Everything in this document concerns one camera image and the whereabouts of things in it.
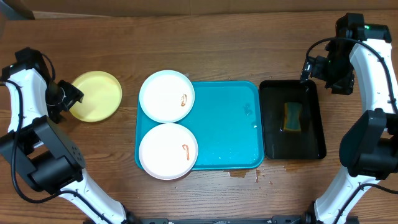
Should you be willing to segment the yellow-green plate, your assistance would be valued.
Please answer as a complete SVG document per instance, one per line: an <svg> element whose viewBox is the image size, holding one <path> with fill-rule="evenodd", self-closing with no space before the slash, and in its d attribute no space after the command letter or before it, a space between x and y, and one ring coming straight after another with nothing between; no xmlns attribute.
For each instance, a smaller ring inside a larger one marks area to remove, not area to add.
<svg viewBox="0 0 398 224"><path fill-rule="evenodd" d="M76 78L72 85L83 94L81 103L75 103L71 114L84 122L98 122L110 117L119 107L123 92L118 80L103 71L90 71Z"/></svg>

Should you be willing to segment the yellow green sponge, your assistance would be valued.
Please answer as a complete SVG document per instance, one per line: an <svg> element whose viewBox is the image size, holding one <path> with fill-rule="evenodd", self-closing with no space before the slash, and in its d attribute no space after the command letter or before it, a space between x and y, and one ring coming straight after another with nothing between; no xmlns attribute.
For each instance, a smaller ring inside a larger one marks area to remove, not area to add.
<svg viewBox="0 0 398 224"><path fill-rule="evenodd" d="M283 131L301 131L300 116L302 104L297 102L284 103Z"/></svg>

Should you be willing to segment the white plate with red stain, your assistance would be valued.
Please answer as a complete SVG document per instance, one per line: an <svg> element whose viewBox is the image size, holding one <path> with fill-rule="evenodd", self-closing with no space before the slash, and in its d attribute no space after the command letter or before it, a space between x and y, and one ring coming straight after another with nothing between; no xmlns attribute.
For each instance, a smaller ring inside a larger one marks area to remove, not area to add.
<svg viewBox="0 0 398 224"><path fill-rule="evenodd" d="M176 123L160 124L148 131L139 145L143 169L160 180L178 179L190 172L198 158L193 133Z"/></svg>

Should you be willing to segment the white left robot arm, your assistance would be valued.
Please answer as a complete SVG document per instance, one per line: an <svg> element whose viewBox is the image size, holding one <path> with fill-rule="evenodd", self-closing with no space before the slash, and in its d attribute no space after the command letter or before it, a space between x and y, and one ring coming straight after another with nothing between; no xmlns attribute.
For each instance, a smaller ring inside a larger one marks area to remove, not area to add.
<svg viewBox="0 0 398 224"><path fill-rule="evenodd" d="M59 113L83 93L39 68L5 67L1 81L11 96L12 118L1 137L1 155L11 166L15 191L29 203L68 200L93 223L137 223L88 174L78 146L57 126Z"/></svg>

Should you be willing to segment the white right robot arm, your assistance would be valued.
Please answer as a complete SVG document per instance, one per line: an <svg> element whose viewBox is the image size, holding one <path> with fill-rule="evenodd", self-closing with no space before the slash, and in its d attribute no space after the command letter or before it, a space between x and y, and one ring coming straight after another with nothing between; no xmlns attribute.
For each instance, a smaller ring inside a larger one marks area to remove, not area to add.
<svg viewBox="0 0 398 224"><path fill-rule="evenodd" d="M301 223L358 223L350 211L371 188L397 172L397 80L387 39L323 39L328 55L306 57L301 78L318 78L330 88L345 78L346 88L358 77L362 115L343 136L341 168L326 192L313 202Z"/></svg>

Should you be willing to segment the black plastic tray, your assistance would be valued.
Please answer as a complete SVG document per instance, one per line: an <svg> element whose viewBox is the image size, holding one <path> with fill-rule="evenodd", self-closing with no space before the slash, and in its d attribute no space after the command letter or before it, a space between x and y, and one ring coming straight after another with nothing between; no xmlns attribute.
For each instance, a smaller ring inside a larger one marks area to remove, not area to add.
<svg viewBox="0 0 398 224"><path fill-rule="evenodd" d="M259 86L264 151L268 159L310 160L326 156L317 86L308 80L269 80ZM301 131L283 131L284 103L302 104Z"/></svg>

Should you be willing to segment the teal plastic tray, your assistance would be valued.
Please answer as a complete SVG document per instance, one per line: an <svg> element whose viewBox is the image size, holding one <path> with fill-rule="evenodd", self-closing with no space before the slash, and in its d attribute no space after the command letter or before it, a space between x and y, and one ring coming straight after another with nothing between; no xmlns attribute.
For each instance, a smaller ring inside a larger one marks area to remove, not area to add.
<svg viewBox="0 0 398 224"><path fill-rule="evenodd" d="M193 170L253 169L264 159L257 87L249 81L194 82L185 126L198 143Z"/></svg>

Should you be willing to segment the white plate with blue rim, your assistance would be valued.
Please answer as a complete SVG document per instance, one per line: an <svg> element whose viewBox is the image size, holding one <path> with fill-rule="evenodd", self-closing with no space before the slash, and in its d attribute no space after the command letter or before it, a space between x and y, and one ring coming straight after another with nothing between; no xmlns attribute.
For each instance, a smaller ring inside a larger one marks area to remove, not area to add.
<svg viewBox="0 0 398 224"><path fill-rule="evenodd" d="M192 82L175 70L161 70L141 86L139 104L147 117L158 123L180 121L192 110L195 90Z"/></svg>

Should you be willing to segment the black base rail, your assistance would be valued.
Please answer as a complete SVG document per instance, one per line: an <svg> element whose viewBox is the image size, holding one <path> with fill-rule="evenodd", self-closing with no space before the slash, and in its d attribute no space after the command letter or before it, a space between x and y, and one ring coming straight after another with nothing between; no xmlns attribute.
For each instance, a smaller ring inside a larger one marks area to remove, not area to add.
<svg viewBox="0 0 398 224"><path fill-rule="evenodd" d="M168 220L166 218L144 218L143 224L299 224L303 223L301 216L273 216L272 218L237 218L237 219L185 219Z"/></svg>

